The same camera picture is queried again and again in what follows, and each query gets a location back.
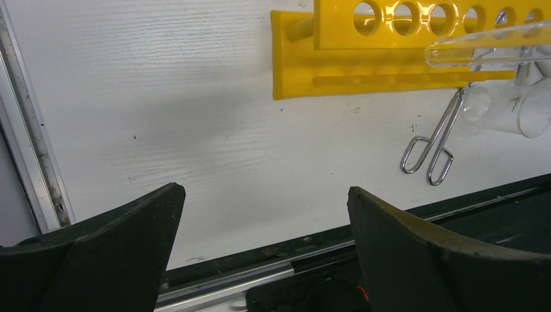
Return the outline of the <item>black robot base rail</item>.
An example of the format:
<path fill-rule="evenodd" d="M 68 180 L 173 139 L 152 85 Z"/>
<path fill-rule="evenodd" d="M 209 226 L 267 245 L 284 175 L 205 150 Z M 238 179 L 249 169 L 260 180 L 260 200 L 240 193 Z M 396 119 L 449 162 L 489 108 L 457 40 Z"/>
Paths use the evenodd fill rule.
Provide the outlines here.
<path fill-rule="evenodd" d="M 352 187 L 350 225 L 166 273 L 157 311 L 549 311 L 550 176 L 405 211 Z"/>

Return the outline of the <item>clear glass test tube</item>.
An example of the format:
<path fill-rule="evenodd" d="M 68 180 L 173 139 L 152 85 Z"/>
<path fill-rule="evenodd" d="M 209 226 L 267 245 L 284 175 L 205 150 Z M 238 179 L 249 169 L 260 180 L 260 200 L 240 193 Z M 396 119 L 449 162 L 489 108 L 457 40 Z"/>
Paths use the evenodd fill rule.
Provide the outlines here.
<path fill-rule="evenodd" d="M 550 22 L 440 38 L 426 48 L 432 67 L 550 60 Z"/>

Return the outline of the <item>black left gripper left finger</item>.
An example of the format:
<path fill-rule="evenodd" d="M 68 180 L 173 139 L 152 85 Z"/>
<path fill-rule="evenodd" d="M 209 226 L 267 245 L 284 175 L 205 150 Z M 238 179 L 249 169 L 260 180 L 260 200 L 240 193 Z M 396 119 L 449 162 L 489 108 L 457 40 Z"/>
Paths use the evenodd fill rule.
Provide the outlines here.
<path fill-rule="evenodd" d="M 185 202 L 168 183 L 1 248 L 2 311 L 153 311 Z"/>

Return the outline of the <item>yellow test tube rack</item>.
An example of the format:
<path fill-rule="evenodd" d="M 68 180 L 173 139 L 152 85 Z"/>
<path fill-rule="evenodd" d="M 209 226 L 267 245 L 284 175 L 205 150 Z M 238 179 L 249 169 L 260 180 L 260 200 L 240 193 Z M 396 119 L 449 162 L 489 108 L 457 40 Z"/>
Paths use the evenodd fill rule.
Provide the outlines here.
<path fill-rule="evenodd" d="M 461 88 L 508 80 L 512 70 L 472 69 L 489 48 L 545 44 L 549 1 L 315 1 L 312 12 L 274 10 L 273 97 Z"/>

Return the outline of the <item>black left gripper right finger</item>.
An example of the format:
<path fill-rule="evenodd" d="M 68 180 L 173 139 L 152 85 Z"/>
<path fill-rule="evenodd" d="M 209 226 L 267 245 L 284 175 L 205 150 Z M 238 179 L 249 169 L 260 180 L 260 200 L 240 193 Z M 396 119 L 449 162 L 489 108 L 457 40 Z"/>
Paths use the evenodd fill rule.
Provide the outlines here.
<path fill-rule="evenodd" d="M 549 311 L 550 196 L 429 222 L 348 193 L 373 311 Z"/>

